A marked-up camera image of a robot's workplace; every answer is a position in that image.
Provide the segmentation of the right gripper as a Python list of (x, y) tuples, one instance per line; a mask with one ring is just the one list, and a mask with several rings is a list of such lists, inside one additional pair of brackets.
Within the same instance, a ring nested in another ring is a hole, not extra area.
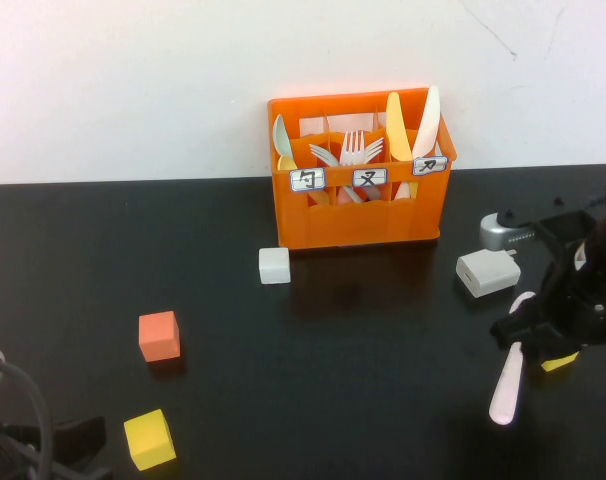
[[(542, 283), (542, 306), (563, 336), (583, 345), (606, 343), (606, 244), (586, 239), (551, 264)], [(522, 341), (526, 360), (547, 360), (552, 351), (549, 324), (536, 299), (495, 321), (490, 335), (500, 350)]]

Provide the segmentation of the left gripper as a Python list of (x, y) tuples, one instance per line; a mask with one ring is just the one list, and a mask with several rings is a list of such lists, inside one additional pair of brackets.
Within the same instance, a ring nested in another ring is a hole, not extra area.
[(68, 420), (40, 431), (37, 451), (5, 433), (0, 421), (0, 479), (111, 480), (113, 471), (97, 468), (79, 472), (64, 465), (92, 460), (106, 445), (103, 416)]

